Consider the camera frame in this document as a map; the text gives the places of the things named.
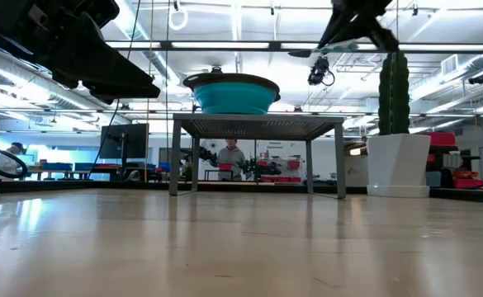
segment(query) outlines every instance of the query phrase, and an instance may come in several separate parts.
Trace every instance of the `cactus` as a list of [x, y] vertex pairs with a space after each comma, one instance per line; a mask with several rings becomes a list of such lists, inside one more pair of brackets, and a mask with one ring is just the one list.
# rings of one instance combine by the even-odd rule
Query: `cactus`
[[405, 55], [401, 52], [388, 54], [382, 63], [379, 85], [379, 135], [409, 133], [408, 76]]

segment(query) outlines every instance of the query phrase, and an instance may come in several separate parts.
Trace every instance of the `floor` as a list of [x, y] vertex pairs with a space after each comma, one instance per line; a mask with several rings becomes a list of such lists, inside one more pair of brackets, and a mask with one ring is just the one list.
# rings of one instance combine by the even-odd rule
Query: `floor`
[[480, 203], [129, 190], [1, 199], [1, 297], [483, 297]]

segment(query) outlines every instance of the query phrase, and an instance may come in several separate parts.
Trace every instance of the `metal frame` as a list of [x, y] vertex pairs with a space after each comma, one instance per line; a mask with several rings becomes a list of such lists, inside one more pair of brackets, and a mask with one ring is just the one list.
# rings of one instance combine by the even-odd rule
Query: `metal frame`
[[[144, 51], [148, 50], [151, 46], [150, 40], [134, 40], [133, 47], [130, 48], [128, 40], [106, 40], [106, 42], [115, 50], [131, 50], [131, 51]], [[290, 52], [295, 50], [312, 50], [314, 49], [319, 40], [315, 41], [297, 41], [297, 40], [159, 40], [155, 41], [155, 47], [153, 47], [153, 51], [236, 51], [236, 52]], [[173, 43], [189, 43], [189, 44], [196, 44], [193, 47], [176, 47], [173, 46]], [[268, 47], [247, 47], [247, 46], [228, 46], [228, 47], [213, 47], [213, 44], [217, 43], [235, 43], [235, 44], [251, 44], [251, 43], [258, 43], [258, 44], [268, 44]], [[284, 46], [283, 44], [287, 45], [294, 45], [298, 44], [300, 47], [299, 49], [290, 49]], [[387, 53], [383, 49], [377, 49], [373, 43], [368, 42], [359, 42], [359, 48], [351, 53], [358, 53], [358, 54], [379, 54], [379, 53]], [[451, 49], [448, 48], [449, 45], [459, 46], [471, 46], [471, 45], [483, 45], [483, 43], [453, 43], [453, 42], [445, 42], [445, 43], [437, 43], [437, 42], [401, 42], [400, 47], [403, 49], [407, 45], [419, 45], [419, 46], [433, 46], [433, 45], [441, 45], [445, 46], [445, 49], [405, 49], [404, 52], [406, 54], [483, 54], [483, 49], [471, 49], [471, 50], [463, 50], [463, 49], [456, 49], [452, 47]]]
[[[256, 126], [259, 124], [275, 125], [280, 122], [303, 127], [303, 134], [293, 134], [292, 136], [286, 136], [286, 134], [275, 135], [267, 133], [266, 130], [254, 128], [255, 124]], [[307, 191], [310, 194], [315, 193], [313, 185], [312, 140], [334, 129], [335, 157], [337, 163], [337, 197], [343, 199], [346, 197], [346, 176], [343, 160], [343, 122], [343, 117], [328, 116], [174, 114], [169, 195], [178, 195], [178, 178], [180, 174], [178, 158], [181, 151], [182, 129], [185, 129], [193, 137], [193, 160], [198, 159], [201, 138], [217, 139], [234, 136], [237, 139], [251, 140], [305, 141], [307, 154]], [[312, 130], [305, 130], [305, 123], [319, 125], [314, 125]], [[208, 130], [202, 124], [211, 124], [214, 127], [219, 127], [218, 129], [220, 129], [221, 125], [224, 125], [228, 131], [217, 132], [217, 130]], [[236, 131], [232, 130], [233, 125], [237, 127]], [[197, 191], [199, 162], [193, 163], [192, 170], [192, 191]]]

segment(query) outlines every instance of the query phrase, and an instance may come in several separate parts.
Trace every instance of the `man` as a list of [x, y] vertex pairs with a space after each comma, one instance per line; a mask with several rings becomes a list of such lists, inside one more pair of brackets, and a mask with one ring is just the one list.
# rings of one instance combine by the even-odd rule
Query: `man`
[[[236, 146], [237, 139], [227, 139], [226, 147], [219, 151], [217, 162], [219, 164], [232, 165], [233, 181], [241, 181], [241, 168], [245, 164], [243, 152]], [[218, 178], [220, 181], [229, 181], [230, 172], [219, 172]]]
[[[7, 148], [7, 152], [18, 155], [20, 153], [24, 153], [24, 148], [23, 145], [20, 143], [13, 143], [10, 148]], [[0, 170], [11, 174], [16, 174], [18, 166], [19, 164], [17, 164], [16, 161], [0, 153]], [[11, 178], [2, 176], [0, 176], [0, 179], [2, 179], [3, 181], [13, 181], [13, 179]]]

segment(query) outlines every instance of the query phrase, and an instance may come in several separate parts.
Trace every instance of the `white planter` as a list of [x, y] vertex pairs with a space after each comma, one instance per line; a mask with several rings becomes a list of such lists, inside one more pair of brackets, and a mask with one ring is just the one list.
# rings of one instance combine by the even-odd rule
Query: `white planter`
[[367, 194], [387, 197], [428, 197], [424, 172], [430, 136], [393, 134], [367, 141]]

